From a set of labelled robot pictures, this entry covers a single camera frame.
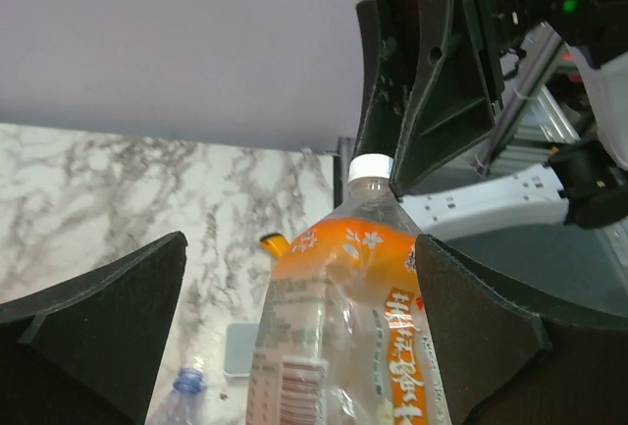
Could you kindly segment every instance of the marble countertop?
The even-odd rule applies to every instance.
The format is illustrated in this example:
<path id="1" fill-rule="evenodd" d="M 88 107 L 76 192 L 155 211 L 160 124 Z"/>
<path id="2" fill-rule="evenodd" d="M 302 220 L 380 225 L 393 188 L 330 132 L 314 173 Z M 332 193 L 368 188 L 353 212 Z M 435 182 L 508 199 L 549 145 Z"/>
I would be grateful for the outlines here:
<path id="1" fill-rule="evenodd" d="M 200 356 L 206 423 L 243 424 L 247 382 L 222 363 L 227 326 L 261 314 L 273 260 L 258 239 L 292 239 L 331 212 L 332 175 L 332 157 L 310 152 L 0 125 L 0 303 L 181 231 L 185 276 L 150 411 Z"/>

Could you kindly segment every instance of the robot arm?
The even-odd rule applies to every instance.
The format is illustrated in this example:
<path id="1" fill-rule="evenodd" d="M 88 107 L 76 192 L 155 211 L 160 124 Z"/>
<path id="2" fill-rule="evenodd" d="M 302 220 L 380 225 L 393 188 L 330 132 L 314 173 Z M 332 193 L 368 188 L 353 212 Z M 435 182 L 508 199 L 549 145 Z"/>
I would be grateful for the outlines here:
<path id="1" fill-rule="evenodd" d="M 571 44 L 594 106 L 602 145 L 578 142 L 514 177 L 404 198 L 426 232 L 593 228 L 628 215 L 628 0 L 365 0 L 358 17 L 365 87 L 355 154 L 393 156 L 399 195 L 490 134 L 504 88 L 499 58 L 542 21 Z"/>
<path id="2" fill-rule="evenodd" d="M 615 93 L 628 0 L 364 0 L 357 12 L 365 80 L 355 155 L 392 156 L 398 194 L 491 133 L 504 89 L 499 59 L 541 22 L 578 49 L 601 121 L 625 115 Z M 628 134 L 622 124 L 609 118 L 602 139 L 623 168 L 621 137 L 612 136 Z"/>

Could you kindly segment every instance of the plastic bottle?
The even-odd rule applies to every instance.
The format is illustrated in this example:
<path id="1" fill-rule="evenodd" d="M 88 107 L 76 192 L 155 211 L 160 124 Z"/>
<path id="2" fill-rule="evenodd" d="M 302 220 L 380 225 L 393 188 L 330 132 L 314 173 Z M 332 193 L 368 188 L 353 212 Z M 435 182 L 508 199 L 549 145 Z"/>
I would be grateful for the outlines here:
<path id="1" fill-rule="evenodd" d="M 347 201 L 277 262 L 247 425 L 450 423 L 415 269 L 420 230 L 390 189 L 392 166 L 355 158 Z"/>
<path id="2" fill-rule="evenodd" d="M 146 425 L 201 425 L 203 392 L 202 371 L 195 368 L 182 369 L 173 389 Z"/>

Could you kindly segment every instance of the screw hole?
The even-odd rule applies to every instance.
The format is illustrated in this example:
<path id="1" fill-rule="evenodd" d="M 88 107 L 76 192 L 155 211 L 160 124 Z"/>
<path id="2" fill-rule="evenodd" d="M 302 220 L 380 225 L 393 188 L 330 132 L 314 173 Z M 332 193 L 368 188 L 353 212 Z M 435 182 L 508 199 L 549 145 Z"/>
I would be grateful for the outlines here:
<path id="1" fill-rule="evenodd" d="M 440 47 L 432 47 L 430 51 L 430 62 L 436 64 L 443 57 L 443 51 Z"/>

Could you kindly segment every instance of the black bracket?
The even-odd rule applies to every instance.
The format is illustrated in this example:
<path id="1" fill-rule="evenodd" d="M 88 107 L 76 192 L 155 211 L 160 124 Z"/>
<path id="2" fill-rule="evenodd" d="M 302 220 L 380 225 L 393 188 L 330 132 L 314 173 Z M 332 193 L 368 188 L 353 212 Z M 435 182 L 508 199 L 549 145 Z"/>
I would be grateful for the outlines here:
<path id="1" fill-rule="evenodd" d="M 364 95 L 355 156 L 394 158 L 392 189 L 484 139 L 503 81 L 491 18 L 478 0 L 364 0 L 357 6 Z"/>
<path id="2" fill-rule="evenodd" d="M 628 216 L 628 173 L 617 167 L 596 135 L 561 148 L 548 165 L 569 199 L 566 224 L 597 229 Z"/>
<path id="3" fill-rule="evenodd" d="M 452 425 L 628 423 L 628 319 L 536 290 L 427 236 L 416 257 Z"/>

